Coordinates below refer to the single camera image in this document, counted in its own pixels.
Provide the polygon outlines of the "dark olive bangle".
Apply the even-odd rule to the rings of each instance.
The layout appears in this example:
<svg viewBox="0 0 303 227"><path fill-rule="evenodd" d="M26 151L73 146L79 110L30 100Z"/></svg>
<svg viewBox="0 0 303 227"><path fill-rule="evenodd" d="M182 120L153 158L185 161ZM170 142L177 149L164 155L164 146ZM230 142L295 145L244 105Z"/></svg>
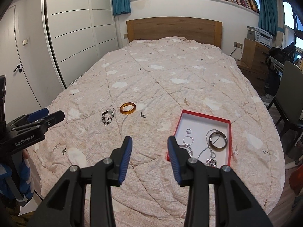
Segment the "dark olive bangle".
<svg viewBox="0 0 303 227"><path fill-rule="evenodd" d="M215 131L209 136L209 146L216 151L224 150L227 142L227 136L220 131Z"/></svg>

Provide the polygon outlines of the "red shallow jewelry box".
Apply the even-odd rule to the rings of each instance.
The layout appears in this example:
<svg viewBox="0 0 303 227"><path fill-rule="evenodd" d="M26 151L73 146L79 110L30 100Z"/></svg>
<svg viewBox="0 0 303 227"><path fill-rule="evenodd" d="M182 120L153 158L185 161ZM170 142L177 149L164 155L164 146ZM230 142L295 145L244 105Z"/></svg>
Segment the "red shallow jewelry box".
<svg viewBox="0 0 303 227"><path fill-rule="evenodd" d="M208 146L209 136L215 131L220 131L227 136L227 147L222 151L216 151ZM210 157L211 152L214 152L218 168L231 164L232 129L230 120L183 110L174 136L181 148L203 163Z"/></svg>

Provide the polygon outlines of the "amber bangle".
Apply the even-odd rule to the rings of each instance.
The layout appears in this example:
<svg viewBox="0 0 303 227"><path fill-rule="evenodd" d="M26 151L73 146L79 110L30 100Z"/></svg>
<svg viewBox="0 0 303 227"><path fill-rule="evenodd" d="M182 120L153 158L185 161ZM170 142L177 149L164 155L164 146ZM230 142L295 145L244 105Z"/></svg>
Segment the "amber bangle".
<svg viewBox="0 0 303 227"><path fill-rule="evenodd" d="M123 103L119 108L120 113L123 115L132 114L133 112L136 111L136 109L137 109L136 104L132 102Z"/></svg>

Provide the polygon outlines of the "white door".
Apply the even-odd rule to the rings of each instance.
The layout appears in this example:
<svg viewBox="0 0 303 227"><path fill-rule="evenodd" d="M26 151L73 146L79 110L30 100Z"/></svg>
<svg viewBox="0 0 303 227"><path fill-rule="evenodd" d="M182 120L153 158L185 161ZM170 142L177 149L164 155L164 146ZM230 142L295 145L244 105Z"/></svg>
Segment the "white door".
<svg viewBox="0 0 303 227"><path fill-rule="evenodd" d="M18 64L22 72L14 73ZM1 75L6 76L6 122L41 109L28 82L17 46L15 6L8 8L1 19Z"/></svg>

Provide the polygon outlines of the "silver charm pendant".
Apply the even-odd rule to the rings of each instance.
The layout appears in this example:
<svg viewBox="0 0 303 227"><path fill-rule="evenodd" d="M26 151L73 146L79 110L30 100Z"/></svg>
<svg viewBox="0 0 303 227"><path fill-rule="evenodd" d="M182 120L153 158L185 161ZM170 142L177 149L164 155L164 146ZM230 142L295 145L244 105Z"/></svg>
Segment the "silver charm pendant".
<svg viewBox="0 0 303 227"><path fill-rule="evenodd" d="M216 161L216 154L215 153L211 153L210 157L206 160L205 164L207 166L216 168L217 167L217 161Z"/></svg>

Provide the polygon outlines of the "grey office chair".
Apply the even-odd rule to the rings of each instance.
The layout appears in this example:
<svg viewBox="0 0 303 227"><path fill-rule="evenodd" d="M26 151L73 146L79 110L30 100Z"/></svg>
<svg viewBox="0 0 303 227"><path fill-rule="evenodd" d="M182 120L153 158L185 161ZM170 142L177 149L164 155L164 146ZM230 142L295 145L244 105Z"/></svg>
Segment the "grey office chair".
<svg viewBox="0 0 303 227"><path fill-rule="evenodd" d="M277 94L267 106L274 105L280 114L279 120L284 121L284 126L279 137L293 130L297 132L295 140L286 146L284 152L287 154L296 146L302 137L302 71L290 61L284 63L283 74Z"/></svg>

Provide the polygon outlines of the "pink cloud-print quilt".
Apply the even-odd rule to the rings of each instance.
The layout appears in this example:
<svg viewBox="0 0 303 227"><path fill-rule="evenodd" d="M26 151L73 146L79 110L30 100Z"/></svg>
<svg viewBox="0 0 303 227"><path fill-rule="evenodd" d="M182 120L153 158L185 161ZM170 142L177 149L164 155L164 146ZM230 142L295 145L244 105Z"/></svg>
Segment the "pink cloud-print quilt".
<svg viewBox="0 0 303 227"><path fill-rule="evenodd" d="M123 115L127 102L137 109ZM29 148L42 196L71 165L93 166L132 137L126 179L112 189L117 226L183 225L188 189L177 185L166 159L183 110L231 121L231 167L266 213L283 191L284 155L272 117L235 60L213 45L135 40L61 92L49 106L58 110L64 121Z"/></svg>

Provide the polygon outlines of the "white sliding wardrobe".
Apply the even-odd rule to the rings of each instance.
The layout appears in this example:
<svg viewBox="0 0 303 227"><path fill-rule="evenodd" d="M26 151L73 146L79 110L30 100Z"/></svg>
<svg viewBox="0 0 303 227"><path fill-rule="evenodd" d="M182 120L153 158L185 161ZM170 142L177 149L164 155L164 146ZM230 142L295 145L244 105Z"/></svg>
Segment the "white sliding wardrobe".
<svg viewBox="0 0 303 227"><path fill-rule="evenodd" d="M118 49L111 0L45 0L48 38L65 87Z"/></svg>

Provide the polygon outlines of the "wooden nightstand dresser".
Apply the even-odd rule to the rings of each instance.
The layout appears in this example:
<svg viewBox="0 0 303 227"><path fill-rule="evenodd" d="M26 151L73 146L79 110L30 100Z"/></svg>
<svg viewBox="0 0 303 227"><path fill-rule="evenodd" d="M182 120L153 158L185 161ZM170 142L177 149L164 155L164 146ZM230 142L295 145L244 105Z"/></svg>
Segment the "wooden nightstand dresser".
<svg viewBox="0 0 303 227"><path fill-rule="evenodd" d="M237 61L238 68L260 96L265 95L264 87L269 74L266 65L268 51L268 47L245 38L242 58Z"/></svg>

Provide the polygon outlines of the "black bag on desk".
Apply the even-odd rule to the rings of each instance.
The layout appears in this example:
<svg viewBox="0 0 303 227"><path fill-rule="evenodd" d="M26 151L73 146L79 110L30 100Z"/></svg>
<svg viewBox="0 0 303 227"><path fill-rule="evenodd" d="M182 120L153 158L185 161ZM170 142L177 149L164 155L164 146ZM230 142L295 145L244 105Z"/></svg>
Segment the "black bag on desk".
<svg viewBox="0 0 303 227"><path fill-rule="evenodd" d="M269 50L269 56L282 64L284 64L286 61L293 62L295 58L295 50L295 43L291 42L291 44L284 49L271 48Z"/></svg>

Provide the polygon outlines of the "white printer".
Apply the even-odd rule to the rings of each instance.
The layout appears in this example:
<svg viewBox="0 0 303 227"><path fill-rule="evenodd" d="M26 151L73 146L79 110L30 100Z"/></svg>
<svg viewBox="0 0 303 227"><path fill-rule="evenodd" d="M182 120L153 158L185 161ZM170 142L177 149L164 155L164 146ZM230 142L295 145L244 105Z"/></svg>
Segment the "white printer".
<svg viewBox="0 0 303 227"><path fill-rule="evenodd" d="M273 36L259 27L247 26L247 39L258 42L268 48L272 47Z"/></svg>

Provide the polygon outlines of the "wooden headboard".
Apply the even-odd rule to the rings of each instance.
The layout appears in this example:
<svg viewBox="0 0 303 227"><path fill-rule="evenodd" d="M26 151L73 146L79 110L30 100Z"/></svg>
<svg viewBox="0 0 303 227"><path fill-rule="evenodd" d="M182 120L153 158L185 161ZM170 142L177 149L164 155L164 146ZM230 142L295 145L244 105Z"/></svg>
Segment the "wooden headboard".
<svg viewBox="0 0 303 227"><path fill-rule="evenodd" d="M126 27L129 42L178 36L221 48L222 22L210 19L177 16L149 17L126 21Z"/></svg>

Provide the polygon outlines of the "teal right curtain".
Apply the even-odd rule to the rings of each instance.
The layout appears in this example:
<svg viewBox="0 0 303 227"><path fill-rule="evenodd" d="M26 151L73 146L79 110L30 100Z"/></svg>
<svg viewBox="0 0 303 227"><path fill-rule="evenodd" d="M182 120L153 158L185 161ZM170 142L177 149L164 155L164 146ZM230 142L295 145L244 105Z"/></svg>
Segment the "teal right curtain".
<svg viewBox="0 0 303 227"><path fill-rule="evenodd" d="M273 36L277 34L278 12L276 0L259 0L259 22L258 27Z"/></svg>

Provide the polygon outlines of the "wall light switch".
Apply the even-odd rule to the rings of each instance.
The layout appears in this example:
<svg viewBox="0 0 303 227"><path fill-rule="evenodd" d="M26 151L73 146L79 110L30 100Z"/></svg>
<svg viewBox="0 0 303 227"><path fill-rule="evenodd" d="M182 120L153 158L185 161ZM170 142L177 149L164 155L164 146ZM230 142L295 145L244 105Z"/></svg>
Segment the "wall light switch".
<svg viewBox="0 0 303 227"><path fill-rule="evenodd" d="M28 39L26 38L25 40L22 41L23 42L23 45L27 45L28 44Z"/></svg>

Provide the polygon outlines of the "wall power socket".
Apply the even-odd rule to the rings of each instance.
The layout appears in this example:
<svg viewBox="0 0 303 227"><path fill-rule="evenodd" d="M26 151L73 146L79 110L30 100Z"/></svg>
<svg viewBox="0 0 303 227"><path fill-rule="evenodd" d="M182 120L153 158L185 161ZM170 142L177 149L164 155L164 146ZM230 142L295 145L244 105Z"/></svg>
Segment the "wall power socket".
<svg viewBox="0 0 303 227"><path fill-rule="evenodd" d="M238 43L238 42L234 42L234 47L235 47L235 48L240 48L240 49L242 49L243 44Z"/></svg>

